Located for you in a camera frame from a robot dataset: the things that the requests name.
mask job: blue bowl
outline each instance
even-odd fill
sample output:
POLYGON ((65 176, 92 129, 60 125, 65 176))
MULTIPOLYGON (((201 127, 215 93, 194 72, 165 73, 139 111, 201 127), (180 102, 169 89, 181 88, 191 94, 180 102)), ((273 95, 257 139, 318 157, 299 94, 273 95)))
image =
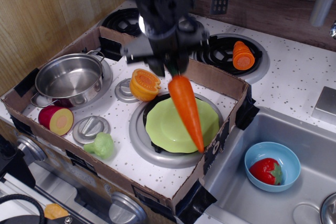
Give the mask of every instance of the blue bowl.
POLYGON ((245 171, 249 180, 258 188, 277 193, 290 188, 300 175, 301 165, 298 157, 289 148, 273 142, 262 142, 253 145, 245 154, 245 171), (282 182, 278 186, 269 185, 254 177, 249 169, 257 161, 264 158, 274 158, 282 170, 282 182))

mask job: black burner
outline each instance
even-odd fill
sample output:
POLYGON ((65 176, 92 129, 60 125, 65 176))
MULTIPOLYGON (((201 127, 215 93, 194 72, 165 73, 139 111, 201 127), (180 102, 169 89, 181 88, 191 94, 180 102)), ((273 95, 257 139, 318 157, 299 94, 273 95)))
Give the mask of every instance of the black burner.
POLYGON ((138 37, 141 34, 139 27, 139 11, 137 8, 128 8, 111 13, 105 18, 101 26, 116 30, 120 33, 138 37))
POLYGON ((220 38, 218 36, 210 36, 208 50, 197 52, 195 59, 203 63, 218 67, 235 76, 238 76, 255 71, 260 65, 262 56, 262 51, 260 51, 255 44, 246 39, 238 37, 220 38), (233 66, 233 47, 234 44, 239 40, 249 47, 253 56, 255 57, 255 63, 248 70, 238 70, 233 66))

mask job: toy broccoli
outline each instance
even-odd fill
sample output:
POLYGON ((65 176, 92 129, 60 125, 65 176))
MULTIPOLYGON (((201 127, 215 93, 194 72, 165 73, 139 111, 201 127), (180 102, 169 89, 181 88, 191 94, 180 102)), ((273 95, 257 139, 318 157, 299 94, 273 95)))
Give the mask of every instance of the toy broccoli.
POLYGON ((88 153, 95 153, 97 156, 106 159, 113 153, 113 140, 110 134, 99 132, 95 141, 84 145, 84 150, 88 153))

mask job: black tape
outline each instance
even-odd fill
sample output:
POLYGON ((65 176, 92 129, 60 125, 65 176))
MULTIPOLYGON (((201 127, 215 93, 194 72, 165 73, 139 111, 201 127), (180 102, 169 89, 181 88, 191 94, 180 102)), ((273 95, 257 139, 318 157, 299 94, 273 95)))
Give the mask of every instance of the black tape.
POLYGON ((176 223, 176 219, 172 214, 172 211, 170 208, 160 204, 160 201, 155 198, 154 196, 146 193, 145 191, 135 187, 132 185, 134 195, 136 198, 138 198, 141 203, 145 204, 148 206, 153 212, 156 212, 157 214, 160 214, 167 218, 168 220, 173 221, 176 223))
POLYGON ((119 61, 122 56, 120 54, 121 44, 119 42, 99 37, 100 51, 106 58, 119 61))
POLYGON ((203 173, 204 175, 207 173, 207 171, 210 169, 213 161, 216 158, 217 153, 219 150, 224 149, 224 144, 226 141, 227 136, 229 135, 229 125, 230 125, 230 120, 228 120, 220 134, 216 135, 216 138, 214 140, 214 144, 209 146, 209 149, 205 153, 205 161, 204 161, 204 166, 203 166, 203 173))
POLYGON ((92 172, 97 177, 99 177, 95 168, 91 164, 87 163, 84 159, 80 158, 79 156, 75 155, 74 153, 72 153, 68 150, 65 150, 65 152, 67 153, 67 156, 70 158, 73 166, 78 165, 78 166, 88 170, 89 172, 92 172))
POLYGON ((249 85, 245 100, 243 101, 236 114, 235 123, 236 126, 241 130, 246 129, 258 113, 259 109, 253 105, 255 102, 256 101, 252 98, 251 85, 249 85))
POLYGON ((28 136, 31 136, 32 138, 35 139, 35 135, 33 134, 31 128, 27 124, 21 122, 20 120, 16 119, 12 115, 11 115, 10 119, 12 119, 12 121, 14 123, 14 126, 17 128, 17 130, 19 132, 21 132, 23 134, 26 134, 28 136))
POLYGON ((7 172, 30 188, 34 188, 36 181, 24 160, 24 156, 25 154, 18 149, 17 155, 10 161, 7 172))
POLYGON ((176 205, 176 215, 183 223, 193 224, 216 201, 216 198, 196 181, 187 195, 176 205))
POLYGON ((19 94, 20 97, 23 97, 25 93, 35 85, 35 78, 39 69, 35 68, 30 72, 18 85, 15 86, 14 90, 19 94))

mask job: spatula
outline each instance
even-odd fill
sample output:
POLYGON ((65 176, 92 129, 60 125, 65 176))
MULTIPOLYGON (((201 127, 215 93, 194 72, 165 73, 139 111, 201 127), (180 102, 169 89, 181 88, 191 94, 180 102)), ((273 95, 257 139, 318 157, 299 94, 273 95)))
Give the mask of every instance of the spatula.
POLYGON ((211 0, 210 14, 226 14, 229 0, 211 0))

